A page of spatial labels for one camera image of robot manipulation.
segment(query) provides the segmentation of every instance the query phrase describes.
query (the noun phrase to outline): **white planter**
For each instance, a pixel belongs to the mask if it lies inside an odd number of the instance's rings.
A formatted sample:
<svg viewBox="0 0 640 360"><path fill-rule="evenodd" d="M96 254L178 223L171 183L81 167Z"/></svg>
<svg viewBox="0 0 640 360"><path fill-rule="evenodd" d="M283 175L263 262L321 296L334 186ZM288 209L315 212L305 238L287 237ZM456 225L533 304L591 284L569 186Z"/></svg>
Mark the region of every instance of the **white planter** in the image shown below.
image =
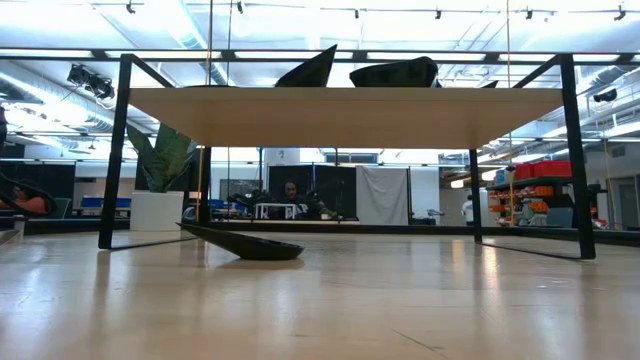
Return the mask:
<svg viewBox="0 0 640 360"><path fill-rule="evenodd" d="M164 194L134 191L131 198L131 231L179 231L181 192Z"/></svg>

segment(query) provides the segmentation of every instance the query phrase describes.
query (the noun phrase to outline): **white curtain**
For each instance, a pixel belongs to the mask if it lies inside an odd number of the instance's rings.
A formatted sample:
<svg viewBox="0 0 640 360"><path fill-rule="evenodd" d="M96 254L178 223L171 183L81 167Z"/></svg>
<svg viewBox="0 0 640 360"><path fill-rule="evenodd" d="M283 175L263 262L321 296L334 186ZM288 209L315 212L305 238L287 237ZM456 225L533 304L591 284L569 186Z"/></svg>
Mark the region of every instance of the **white curtain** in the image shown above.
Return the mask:
<svg viewBox="0 0 640 360"><path fill-rule="evenodd" d="M407 170L356 167L360 224L408 225Z"/></svg>

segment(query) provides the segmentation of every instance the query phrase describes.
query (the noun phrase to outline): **light wood floor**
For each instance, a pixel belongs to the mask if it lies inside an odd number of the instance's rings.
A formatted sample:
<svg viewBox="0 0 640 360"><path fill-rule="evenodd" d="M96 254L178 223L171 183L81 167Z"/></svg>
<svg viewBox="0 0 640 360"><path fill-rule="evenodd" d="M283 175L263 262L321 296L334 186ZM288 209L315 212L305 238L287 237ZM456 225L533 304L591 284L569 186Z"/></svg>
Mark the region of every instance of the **light wood floor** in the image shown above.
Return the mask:
<svg viewBox="0 0 640 360"><path fill-rule="evenodd" d="M2 245L0 358L640 358L639 249L598 246L596 261L571 262L466 237L264 235L307 249L260 263L200 240Z"/></svg>

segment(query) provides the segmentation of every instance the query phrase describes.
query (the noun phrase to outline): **potted plant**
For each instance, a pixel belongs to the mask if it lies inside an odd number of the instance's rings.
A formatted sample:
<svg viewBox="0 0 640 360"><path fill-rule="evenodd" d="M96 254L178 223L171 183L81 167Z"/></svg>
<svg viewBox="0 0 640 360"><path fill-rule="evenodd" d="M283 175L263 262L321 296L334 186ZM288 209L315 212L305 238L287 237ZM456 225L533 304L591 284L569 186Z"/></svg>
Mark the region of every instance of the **potted plant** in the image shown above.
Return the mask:
<svg viewBox="0 0 640 360"><path fill-rule="evenodd" d="M188 137L161 124L155 146L147 135L127 125L129 141L138 154L138 166L149 191L134 191L131 201L132 231L179 231L182 192L170 192L171 184L182 175L193 155L195 144Z"/></svg>

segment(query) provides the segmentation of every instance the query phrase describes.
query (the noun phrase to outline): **red box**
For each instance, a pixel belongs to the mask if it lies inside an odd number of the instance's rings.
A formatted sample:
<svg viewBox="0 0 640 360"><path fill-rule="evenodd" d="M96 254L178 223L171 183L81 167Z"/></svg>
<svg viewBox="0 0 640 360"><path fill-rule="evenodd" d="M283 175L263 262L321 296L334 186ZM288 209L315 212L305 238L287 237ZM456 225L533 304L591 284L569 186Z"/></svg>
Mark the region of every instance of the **red box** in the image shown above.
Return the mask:
<svg viewBox="0 0 640 360"><path fill-rule="evenodd" d="M533 164L533 177L571 177L568 161L542 161Z"/></svg>
<svg viewBox="0 0 640 360"><path fill-rule="evenodd" d="M533 176L534 164L521 164L516 166L515 180L531 179Z"/></svg>

